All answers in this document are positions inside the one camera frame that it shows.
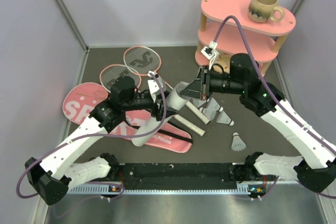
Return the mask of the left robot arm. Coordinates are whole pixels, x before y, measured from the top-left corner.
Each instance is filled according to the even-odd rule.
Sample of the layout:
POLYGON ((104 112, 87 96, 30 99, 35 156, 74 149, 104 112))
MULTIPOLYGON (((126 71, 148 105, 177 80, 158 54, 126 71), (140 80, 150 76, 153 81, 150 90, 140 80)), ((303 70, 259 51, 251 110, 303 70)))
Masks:
POLYGON ((75 164, 75 161, 95 142, 111 136, 111 132, 126 121, 126 112, 148 109, 152 115, 129 138, 135 146, 143 146, 169 118, 177 112, 173 108, 173 92, 167 92, 160 84, 160 77, 151 75, 149 89, 137 92, 131 77, 119 77, 110 88, 106 99, 98 103, 79 127, 49 154, 39 159, 30 158, 26 163, 29 183, 43 201, 51 206, 66 193, 97 178, 114 180, 119 174, 117 160, 110 154, 102 154, 92 161, 75 164))

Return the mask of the shuttlecock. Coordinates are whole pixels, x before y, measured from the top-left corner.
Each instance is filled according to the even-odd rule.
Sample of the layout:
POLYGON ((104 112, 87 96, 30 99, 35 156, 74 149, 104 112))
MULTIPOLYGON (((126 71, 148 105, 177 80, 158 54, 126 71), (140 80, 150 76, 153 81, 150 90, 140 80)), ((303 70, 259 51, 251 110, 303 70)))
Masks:
POLYGON ((220 112, 216 119, 216 122, 221 124, 227 124, 229 126, 234 125, 234 121, 226 114, 225 111, 220 112))
POLYGON ((217 110, 216 109, 203 109, 202 113, 209 119, 209 120, 213 120, 217 114, 217 110))
POLYGON ((211 109, 217 112, 222 112, 224 110, 224 108, 221 105, 219 105, 219 103, 214 98, 209 98, 207 100, 206 107, 199 108, 201 112, 204 111, 205 109, 211 109))

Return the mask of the pink badminton racket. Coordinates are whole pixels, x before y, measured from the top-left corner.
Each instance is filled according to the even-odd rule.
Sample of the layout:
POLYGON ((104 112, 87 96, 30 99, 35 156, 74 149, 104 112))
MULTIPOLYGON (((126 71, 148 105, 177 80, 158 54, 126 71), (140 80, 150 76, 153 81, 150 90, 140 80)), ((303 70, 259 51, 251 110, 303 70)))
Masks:
MULTIPOLYGON (((134 46, 127 49, 123 55, 124 64, 135 74, 139 76, 148 75, 149 72, 157 74, 161 66, 161 57, 151 48, 145 46, 134 46)), ((180 82, 174 88, 166 81, 162 81, 163 87, 168 91, 168 107, 179 111, 182 107, 188 107, 204 124, 208 124, 208 119, 196 106, 186 97, 179 96, 179 90, 186 85, 180 82)))
MULTIPOLYGON (((100 72, 100 83, 101 85, 108 91, 111 92, 111 86, 116 82, 116 80, 119 77, 122 76, 130 76, 133 78, 135 81, 135 85, 138 88, 141 84, 141 77, 137 76, 137 73, 134 69, 132 68, 127 68, 126 65, 122 64, 113 64, 105 67, 101 72, 100 72)), ((173 116, 177 121, 194 131, 200 136, 203 136, 205 131, 199 128, 198 126, 194 125, 187 119, 183 118, 182 116, 176 114, 173 116)))

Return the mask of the pink racket bag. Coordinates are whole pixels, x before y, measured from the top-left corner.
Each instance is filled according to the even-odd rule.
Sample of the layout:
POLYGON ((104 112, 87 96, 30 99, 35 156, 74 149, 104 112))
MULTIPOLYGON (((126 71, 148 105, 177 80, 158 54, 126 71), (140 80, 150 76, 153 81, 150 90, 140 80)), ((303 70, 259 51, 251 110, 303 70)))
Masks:
MULTIPOLYGON (((94 107, 106 99, 108 92, 102 85, 94 82, 82 83, 73 88, 65 97, 62 111, 71 122, 80 125, 94 107)), ((146 110, 126 112, 127 122, 119 124, 111 134, 134 135, 137 127, 141 126, 150 117, 146 110)), ((180 127, 166 123, 147 142, 146 145, 164 150, 185 153, 193 144, 191 135, 180 127)))

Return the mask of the decorated round plate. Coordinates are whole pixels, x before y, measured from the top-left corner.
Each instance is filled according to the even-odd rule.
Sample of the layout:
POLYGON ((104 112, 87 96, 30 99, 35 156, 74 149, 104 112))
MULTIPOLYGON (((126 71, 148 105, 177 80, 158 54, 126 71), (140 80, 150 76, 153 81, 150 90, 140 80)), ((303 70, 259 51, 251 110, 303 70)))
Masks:
POLYGON ((229 73, 231 57, 232 57, 231 54, 220 52, 217 61, 215 63, 221 65, 224 71, 229 73))

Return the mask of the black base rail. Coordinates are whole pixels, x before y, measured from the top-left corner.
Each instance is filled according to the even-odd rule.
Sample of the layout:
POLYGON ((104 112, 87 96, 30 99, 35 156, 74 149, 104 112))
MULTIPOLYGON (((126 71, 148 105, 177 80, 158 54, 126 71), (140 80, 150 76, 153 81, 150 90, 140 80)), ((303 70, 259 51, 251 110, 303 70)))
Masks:
POLYGON ((230 163, 127 163, 119 165, 111 175, 95 179, 88 185, 109 185, 127 191, 205 191, 236 189, 237 184, 249 181, 274 180, 274 175, 258 175, 244 164, 230 163))

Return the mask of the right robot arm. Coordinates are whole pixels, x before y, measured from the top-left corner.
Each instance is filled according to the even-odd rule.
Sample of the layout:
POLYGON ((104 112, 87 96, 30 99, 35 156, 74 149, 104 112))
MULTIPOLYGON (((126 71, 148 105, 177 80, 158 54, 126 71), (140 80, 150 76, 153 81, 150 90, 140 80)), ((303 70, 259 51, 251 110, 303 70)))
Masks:
POLYGON ((213 93, 238 95, 245 108, 274 127, 299 152, 295 157, 255 152, 245 159, 243 174, 252 180, 262 175, 295 179, 310 191, 323 192, 335 180, 335 146, 306 124, 281 91, 263 84, 257 69, 248 54, 235 54, 229 73, 202 66, 181 95, 199 100, 207 100, 213 93))

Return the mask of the upper pink badminton racket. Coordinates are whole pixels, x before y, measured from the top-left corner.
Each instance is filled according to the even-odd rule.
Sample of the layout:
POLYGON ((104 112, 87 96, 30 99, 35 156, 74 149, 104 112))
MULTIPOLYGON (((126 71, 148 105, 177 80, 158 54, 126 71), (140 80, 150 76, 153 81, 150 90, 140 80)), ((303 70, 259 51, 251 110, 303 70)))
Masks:
MULTIPOLYGON (((127 49, 123 55, 124 64, 135 74, 139 76, 148 75, 149 72, 157 74, 161 66, 161 57, 151 48, 145 46, 134 46, 127 49)), ((186 97, 179 96, 179 90, 186 85, 180 82, 174 88, 166 81, 162 81, 163 87, 168 91, 168 107, 179 111, 182 107, 188 107, 204 124, 208 124, 208 119, 196 106, 186 97)))

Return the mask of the white shuttlecock tube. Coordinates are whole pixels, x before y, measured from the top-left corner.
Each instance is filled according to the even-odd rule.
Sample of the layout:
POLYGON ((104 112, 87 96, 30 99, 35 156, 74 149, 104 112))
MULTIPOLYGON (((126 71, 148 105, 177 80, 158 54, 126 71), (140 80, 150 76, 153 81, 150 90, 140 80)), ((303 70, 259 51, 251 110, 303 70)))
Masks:
POLYGON ((152 131, 151 134, 132 138, 132 143, 137 146, 143 146, 151 137, 153 137, 158 130, 175 114, 178 114, 179 110, 190 100, 190 98, 180 95, 180 92, 188 85, 187 82, 179 82, 175 88, 167 95, 166 97, 166 117, 159 127, 159 124, 162 121, 164 107, 163 102, 160 103, 160 106, 154 111, 154 115, 147 119, 140 128, 136 131, 136 135, 143 135, 152 131))

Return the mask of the shuttlecock front alone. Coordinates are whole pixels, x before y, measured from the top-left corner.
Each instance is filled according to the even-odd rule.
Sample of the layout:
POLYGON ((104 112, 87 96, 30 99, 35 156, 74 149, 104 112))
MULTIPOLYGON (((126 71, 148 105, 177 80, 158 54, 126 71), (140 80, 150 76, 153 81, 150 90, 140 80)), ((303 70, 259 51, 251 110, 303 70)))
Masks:
POLYGON ((246 148, 245 142, 240 138, 237 132, 233 133, 232 150, 235 152, 243 151, 246 148))

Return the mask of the lower pink badminton racket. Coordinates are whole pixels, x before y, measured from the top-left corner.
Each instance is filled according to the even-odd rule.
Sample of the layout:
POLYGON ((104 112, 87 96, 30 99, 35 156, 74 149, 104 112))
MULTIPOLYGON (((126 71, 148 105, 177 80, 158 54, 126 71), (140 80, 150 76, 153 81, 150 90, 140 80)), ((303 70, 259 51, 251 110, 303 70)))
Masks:
MULTIPOLYGON (((135 85, 138 88, 141 84, 141 77, 137 76, 137 73, 134 69, 132 68, 127 68, 126 65, 122 64, 113 64, 105 67, 101 72, 100 72, 100 83, 101 85, 108 91, 111 92, 111 86, 116 82, 116 80, 119 77, 122 76, 130 76, 133 78, 135 81, 135 85)), ((194 131, 200 136, 203 136, 205 131, 199 128, 198 126, 194 125, 187 119, 183 118, 182 116, 176 114, 173 116, 177 121, 194 131)))

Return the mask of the beige ceramic mug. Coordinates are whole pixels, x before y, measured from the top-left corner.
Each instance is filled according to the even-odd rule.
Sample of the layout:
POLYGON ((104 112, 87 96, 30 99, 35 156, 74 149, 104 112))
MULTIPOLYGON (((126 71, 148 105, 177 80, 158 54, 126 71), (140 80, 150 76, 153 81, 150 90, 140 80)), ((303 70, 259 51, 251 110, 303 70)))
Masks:
POLYGON ((279 22, 284 15, 284 10, 278 6, 278 0, 251 0, 248 6, 249 18, 257 23, 265 23, 269 19, 279 22))

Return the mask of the pink three-tier shelf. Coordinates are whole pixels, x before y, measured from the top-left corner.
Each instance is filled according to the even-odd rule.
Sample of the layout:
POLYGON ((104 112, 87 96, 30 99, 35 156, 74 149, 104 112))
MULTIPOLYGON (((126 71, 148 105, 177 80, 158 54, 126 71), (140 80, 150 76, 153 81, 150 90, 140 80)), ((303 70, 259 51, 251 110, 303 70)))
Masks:
POLYGON ((279 22, 268 20, 256 23, 248 17, 250 0, 202 0, 201 23, 198 30, 198 45, 195 61, 198 65, 207 65, 209 60, 201 50, 213 39, 218 43, 217 51, 227 54, 246 52, 240 32, 233 19, 229 19, 224 28, 220 26, 227 16, 233 15, 240 22, 259 70, 265 75, 273 60, 296 25, 296 18, 284 9, 284 18, 279 22))

